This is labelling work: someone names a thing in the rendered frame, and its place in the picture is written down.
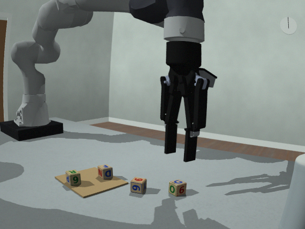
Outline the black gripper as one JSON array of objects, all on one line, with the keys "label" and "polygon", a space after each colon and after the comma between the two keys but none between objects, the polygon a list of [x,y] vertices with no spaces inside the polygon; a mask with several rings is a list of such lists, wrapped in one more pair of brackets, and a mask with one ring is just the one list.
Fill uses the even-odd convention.
[{"label": "black gripper", "polygon": [[[161,76],[161,113],[165,121],[164,153],[176,153],[177,121],[182,97],[186,115],[184,162],[195,160],[197,136],[206,127],[207,91],[209,79],[200,77],[202,45],[196,42],[166,43],[167,76]],[[192,124],[193,123],[193,124]]]}]

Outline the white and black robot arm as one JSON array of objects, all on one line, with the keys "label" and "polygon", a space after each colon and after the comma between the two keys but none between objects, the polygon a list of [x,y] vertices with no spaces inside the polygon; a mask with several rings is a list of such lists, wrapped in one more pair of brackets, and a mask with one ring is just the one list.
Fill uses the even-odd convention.
[{"label": "white and black robot arm", "polygon": [[164,28],[163,39],[167,41],[204,42],[203,0],[50,0],[39,9],[32,30],[34,41],[16,42],[10,52],[23,77],[22,104],[14,120],[18,126],[51,122],[45,102],[45,77],[35,69],[35,63],[57,61],[61,53],[54,39],[58,29],[88,24],[93,11],[130,13]]}]

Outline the tan flat mat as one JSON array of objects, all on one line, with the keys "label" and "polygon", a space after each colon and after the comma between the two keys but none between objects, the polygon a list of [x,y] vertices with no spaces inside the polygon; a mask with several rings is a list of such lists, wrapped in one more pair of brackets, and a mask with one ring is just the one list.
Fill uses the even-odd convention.
[{"label": "tan flat mat", "polygon": [[98,169],[93,167],[78,171],[81,174],[81,184],[71,186],[66,181],[66,174],[55,176],[55,178],[69,189],[80,195],[82,198],[93,196],[123,185],[128,184],[120,178],[113,176],[113,178],[102,179],[98,176]]}]

